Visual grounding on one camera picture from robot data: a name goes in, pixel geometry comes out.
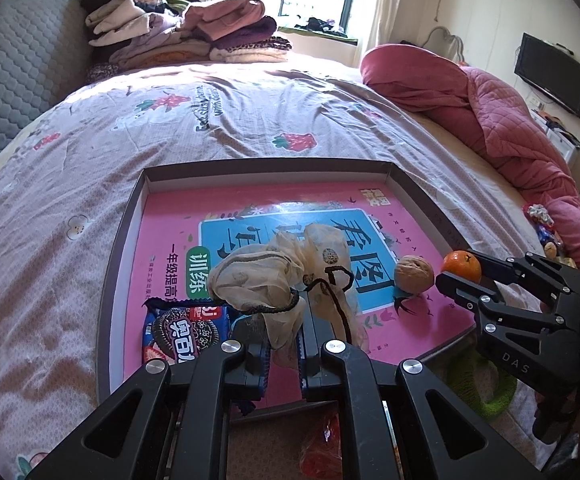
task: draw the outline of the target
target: pink folded blanket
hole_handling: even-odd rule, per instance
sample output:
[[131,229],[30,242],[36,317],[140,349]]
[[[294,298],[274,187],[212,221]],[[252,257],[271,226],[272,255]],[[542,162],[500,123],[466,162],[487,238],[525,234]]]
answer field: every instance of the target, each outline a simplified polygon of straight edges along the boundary
[[409,45],[385,44],[361,62],[363,82],[423,112],[489,162],[529,203],[541,203],[580,267],[580,194],[566,161],[512,86]]
[[211,0],[190,4],[183,15],[183,30],[198,28],[208,41],[252,25],[265,14],[261,0]]

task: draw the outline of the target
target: white curtain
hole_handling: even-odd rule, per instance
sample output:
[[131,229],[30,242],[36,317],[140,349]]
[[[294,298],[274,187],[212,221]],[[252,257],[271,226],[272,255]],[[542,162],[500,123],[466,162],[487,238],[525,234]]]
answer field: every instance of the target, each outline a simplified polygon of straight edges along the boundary
[[357,38],[354,66],[359,66],[363,54],[377,45],[388,43],[394,30],[401,0],[356,0],[350,17],[348,35]]

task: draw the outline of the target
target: oreo package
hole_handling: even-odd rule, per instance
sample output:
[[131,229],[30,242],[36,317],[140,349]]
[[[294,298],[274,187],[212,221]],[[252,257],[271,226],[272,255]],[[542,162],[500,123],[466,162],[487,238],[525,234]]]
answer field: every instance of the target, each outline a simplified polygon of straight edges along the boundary
[[146,302],[143,324],[143,362],[163,359],[169,364],[198,357],[206,348],[230,336],[226,306],[208,306],[207,300]]

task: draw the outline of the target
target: pink book cover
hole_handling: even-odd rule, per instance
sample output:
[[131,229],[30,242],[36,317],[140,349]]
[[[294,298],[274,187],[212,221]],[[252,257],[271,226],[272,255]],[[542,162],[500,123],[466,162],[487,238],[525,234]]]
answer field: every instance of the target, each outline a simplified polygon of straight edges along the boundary
[[[425,258],[440,271],[439,254],[406,208],[377,182],[340,182],[274,186],[223,187],[163,192],[148,196],[132,266],[124,333],[124,380],[142,364],[142,332],[147,298],[185,300],[207,296],[207,272],[188,263],[199,251],[215,266],[246,244],[265,244],[284,230],[303,235],[318,222],[346,236],[355,275],[359,322],[369,336],[369,356],[398,364],[452,340],[472,323],[472,316],[430,288],[409,296],[393,281],[396,261],[406,254]],[[168,267],[171,254],[178,266]],[[296,370],[273,361],[265,398],[259,408],[301,399]]]

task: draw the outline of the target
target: gray quilted headboard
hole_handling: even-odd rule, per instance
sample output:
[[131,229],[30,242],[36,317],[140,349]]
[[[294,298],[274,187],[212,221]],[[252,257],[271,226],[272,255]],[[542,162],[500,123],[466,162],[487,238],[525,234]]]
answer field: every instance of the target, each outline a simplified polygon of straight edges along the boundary
[[84,84],[92,47],[79,1],[0,1],[0,150]]

